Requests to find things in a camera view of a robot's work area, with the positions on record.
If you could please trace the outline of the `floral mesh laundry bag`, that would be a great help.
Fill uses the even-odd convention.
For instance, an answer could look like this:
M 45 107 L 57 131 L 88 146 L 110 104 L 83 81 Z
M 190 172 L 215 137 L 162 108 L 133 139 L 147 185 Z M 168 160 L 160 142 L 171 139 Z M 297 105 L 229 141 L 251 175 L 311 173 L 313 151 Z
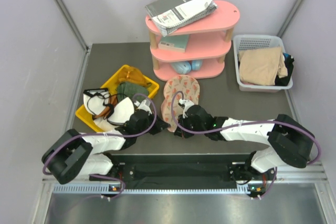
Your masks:
M 177 129 L 171 114 L 172 97 L 178 91 L 183 92 L 184 99 L 191 100 L 194 104 L 198 104 L 200 85 L 195 78 L 188 75 L 177 75 L 166 82 L 163 89 L 164 101 L 161 104 L 161 114 L 163 121 L 170 125 L 167 130 L 172 133 Z

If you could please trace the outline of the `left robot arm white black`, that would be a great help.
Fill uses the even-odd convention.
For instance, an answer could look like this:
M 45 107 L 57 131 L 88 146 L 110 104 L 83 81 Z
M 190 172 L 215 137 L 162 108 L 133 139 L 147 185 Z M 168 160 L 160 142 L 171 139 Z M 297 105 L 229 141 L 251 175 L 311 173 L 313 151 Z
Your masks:
M 106 133 L 80 134 L 75 129 L 67 130 L 42 156 L 43 171 L 62 185 L 91 174 L 114 180 L 119 168 L 105 152 L 126 149 L 142 134 L 155 135 L 169 127 L 160 117 L 137 109 L 122 126 Z

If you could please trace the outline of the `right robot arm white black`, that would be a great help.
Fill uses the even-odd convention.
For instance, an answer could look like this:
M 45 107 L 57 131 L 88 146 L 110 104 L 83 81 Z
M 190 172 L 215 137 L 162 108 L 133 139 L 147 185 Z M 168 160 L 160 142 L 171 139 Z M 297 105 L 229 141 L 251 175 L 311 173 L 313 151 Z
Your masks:
M 246 121 L 226 116 L 211 116 L 199 105 L 188 105 L 173 118 L 175 135 L 185 138 L 205 135 L 213 141 L 243 141 L 266 145 L 253 151 L 246 162 L 245 174 L 252 180 L 279 166 L 305 168 L 314 144 L 314 135 L 286 114 L 266 121 Z

